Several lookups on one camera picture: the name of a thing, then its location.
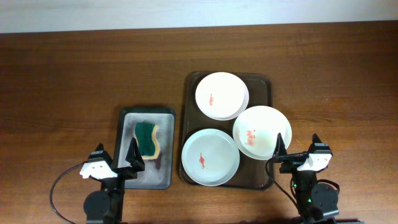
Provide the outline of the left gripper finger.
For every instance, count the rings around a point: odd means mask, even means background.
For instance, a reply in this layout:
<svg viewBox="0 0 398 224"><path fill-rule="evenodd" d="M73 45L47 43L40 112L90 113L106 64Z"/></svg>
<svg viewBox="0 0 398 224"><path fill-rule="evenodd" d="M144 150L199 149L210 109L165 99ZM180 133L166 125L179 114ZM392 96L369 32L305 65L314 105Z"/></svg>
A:
<svg viewBox="0 0 398 224"><path fill-rule="evenodd" d="M107 163L107 165L109 165L110 167L113 163L112 157L109 155L107 151L104 150L104 146L102 143L98 144L96 150L89 155L87 160L87 162L98 162L98 161L105 161L105 163Z"/></svg>
<svg viewBox="0 0 398 224"><path fill-rule="evenodd" d="M126 161L129 163L129 168L131 168L134 172L145 171L144 160L139 151L139 146L136 138L131 139L126 154Z"/></svg>

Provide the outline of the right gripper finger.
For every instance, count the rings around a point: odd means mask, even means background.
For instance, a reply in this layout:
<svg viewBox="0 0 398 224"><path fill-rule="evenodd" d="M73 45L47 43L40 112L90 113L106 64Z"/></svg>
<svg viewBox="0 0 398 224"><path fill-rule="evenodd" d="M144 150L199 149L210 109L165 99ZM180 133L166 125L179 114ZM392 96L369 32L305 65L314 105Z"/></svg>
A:
<svg viewBox="0 0 398 224"><path fill-rule="evenodd" d="M329 145L323 143L316 133L312 135L312 143L308 148L309 153L329 153Z"/></svg>
<svg viewBox="0 0 398 224"><path fill-rule="evenodd" d="M278 156L286 156L286 155L287 155L287 151L285 148L284 140L282 138L281 133L279 133L277 135L276 145L275 145L275 149L274 149L272 156L278 157Z"/></svg>

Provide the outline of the green and yellow sponge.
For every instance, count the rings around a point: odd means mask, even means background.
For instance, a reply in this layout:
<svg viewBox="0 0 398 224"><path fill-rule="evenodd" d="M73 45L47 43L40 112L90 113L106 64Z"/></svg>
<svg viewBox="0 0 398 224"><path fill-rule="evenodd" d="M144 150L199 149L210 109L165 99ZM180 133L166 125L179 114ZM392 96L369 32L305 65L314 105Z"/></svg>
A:
<svg viewBox="0 0 398 224"><path fill-rule="evenodd" d="M134 137L141 156L145 160L154 160L159 157L160 146L156 134L158 125L152 123L136 123Z"/></svg>

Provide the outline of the white plate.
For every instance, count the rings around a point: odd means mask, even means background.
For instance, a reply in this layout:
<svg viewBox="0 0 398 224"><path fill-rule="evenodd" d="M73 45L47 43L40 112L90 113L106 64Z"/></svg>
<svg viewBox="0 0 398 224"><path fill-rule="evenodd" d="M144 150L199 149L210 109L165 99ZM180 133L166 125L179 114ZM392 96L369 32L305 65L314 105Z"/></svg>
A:
<svg viewBox="0 0 398 224"><path fill-rule="evenodd" d="M216 72L205 76L198 83L195 101L207 117L226 121L236 118L247 108L249 91L238 76Z"/></svg>
<svg viewBox="0 0 398 224"><path fill-rule="evenodd" d="M233 139L239 150L256 160L272 157L281 134L286 147L292 140L289 120L270 106L253 106L243 111L233 125Z"/></svg>

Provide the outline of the pale grey plate front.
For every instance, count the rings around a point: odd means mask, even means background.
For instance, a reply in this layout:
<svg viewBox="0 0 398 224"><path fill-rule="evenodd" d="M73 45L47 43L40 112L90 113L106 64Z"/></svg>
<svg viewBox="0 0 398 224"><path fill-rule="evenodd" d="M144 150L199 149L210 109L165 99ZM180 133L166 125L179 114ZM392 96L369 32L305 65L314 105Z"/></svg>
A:
<svg viewBox="0 0 398 224"><path fill-rule="evenodd" d="M235 175L239 162L235 141L219 129L197 131L183 145L183 168L200 185L213 187L226 183Z"/></svg>

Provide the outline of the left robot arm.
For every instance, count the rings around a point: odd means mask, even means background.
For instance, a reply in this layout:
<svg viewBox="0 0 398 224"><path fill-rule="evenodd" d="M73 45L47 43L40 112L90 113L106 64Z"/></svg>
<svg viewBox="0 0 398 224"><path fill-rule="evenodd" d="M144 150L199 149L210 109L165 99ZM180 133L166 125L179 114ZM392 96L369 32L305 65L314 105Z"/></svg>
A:
<svg viewBox="0 0 398 224"><path fill-rule="evenodd" d="M113 159L100 143L83 163L80 175L101 183L101 188L90 193L84 201L87 223L121 223L125 181L136 179L137 173L145 170L135 138L130 142L126 161L129 163L127 167L112 168Z"/></svg>

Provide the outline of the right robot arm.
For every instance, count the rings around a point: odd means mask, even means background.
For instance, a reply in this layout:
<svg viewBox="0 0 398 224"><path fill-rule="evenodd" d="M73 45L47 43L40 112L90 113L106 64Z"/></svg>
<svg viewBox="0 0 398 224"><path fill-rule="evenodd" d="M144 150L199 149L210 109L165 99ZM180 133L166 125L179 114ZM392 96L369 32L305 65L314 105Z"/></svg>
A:
<svg viewBox="0 0 398 224"><path fill-rule="evenodd" d="M290 174L290 192L286 192L269 175L273 183L293 202L299 217L294 223L360 223L357 219L337 220L340 186L331 180L318 179L317 174L328 167L333 153L327 143L312 135L307 151L288 154L282 135L278 134L274 153L266 168L280 164L281 174Z"/></svg>

